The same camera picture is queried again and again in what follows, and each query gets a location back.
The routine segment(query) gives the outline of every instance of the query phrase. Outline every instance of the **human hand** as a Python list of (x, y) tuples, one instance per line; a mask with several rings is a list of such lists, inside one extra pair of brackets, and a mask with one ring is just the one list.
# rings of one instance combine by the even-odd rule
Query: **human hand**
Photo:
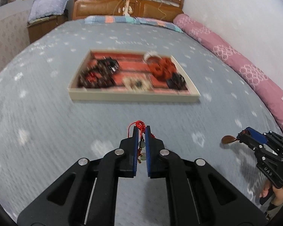
[(268, 194), (268, 190), (272, 187), (273, 192), (275, 193), (275, 198), (271, 201), (275, 206), (280, 206), (283, 203), (283, 187), (277, 189), (275, 186), (272, 186), (272, 183), (269, 180), (265, 181), (263, 189), (259, 195), (259, 197), (266, 197)]
[(272, 186), (272, 190), (275, 193), (275, 198), (271, 201), (275, 206), (280, 206), (283, 203), (283, 187), (277, 189), (275, 186)]
[(271, 186), (272, 186), (272, 183), (267, 179), (263, 185), (263, 189), (259, 195), (259, 198), (266, 197), (268, 194), (268, 190), (270, 189)]

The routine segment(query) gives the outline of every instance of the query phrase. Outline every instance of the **copper coin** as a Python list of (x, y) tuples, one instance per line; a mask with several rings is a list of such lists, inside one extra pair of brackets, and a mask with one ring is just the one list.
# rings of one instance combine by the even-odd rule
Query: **copper coin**
[(221, 139), (221, 143), (223, 144), (229, 144), (229, 143), (233, 143), (235, 141), (237, 141), (238, 139), (236, 139), (235, 137), (231, 136), (231, 135), (226, 135)]

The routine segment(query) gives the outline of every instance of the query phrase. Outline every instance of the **wooden nightstand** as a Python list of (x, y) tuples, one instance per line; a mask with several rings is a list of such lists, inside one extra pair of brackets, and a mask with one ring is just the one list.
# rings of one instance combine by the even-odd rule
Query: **wooden nightstand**
[(28, 35), (30, 43), (40, 39), (57, 26), (68, 21), (68, 11), (65, 10), (62, 15), (52, 15), (44, 19), (38, 20), (32, 24), (27, 23)]

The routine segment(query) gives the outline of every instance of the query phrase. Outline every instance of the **wooden headboard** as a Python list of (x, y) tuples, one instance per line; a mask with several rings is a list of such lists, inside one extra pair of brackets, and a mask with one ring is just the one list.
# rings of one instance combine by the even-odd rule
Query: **wooden headboard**
[(184, 0), (75, 0), (72, 19), (90, 15), (129, 15), (173, 22)]

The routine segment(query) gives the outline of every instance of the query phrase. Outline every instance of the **metal pivot screw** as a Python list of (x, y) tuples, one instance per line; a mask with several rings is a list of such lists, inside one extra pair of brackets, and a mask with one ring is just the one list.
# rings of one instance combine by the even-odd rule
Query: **metal pivot screw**
[(86, 158), (82, 158), (82, 159), (79, 159), (78, 163), (80, 166), (84, 166), (88, 163), (88, 160)]
[(123, 150), (123, 149), (116, 149), (116, 150), (114, 151), (114, 153), (115, 153), (116, 155), (122, 155), (122, 154), (124, 154), (124, 150)]
[(165, 155), (170, 154), (170, 151), (168, 151), (167, 149), (162, 149), (159, 153), (160, 153), (161, 155), (165, 156)]
[(197, 159), (197, 160), (196, 160), (196, 164), (202, 167), (202, 166), (205, 165), (205, 160), (203, 160), (203, 159)]

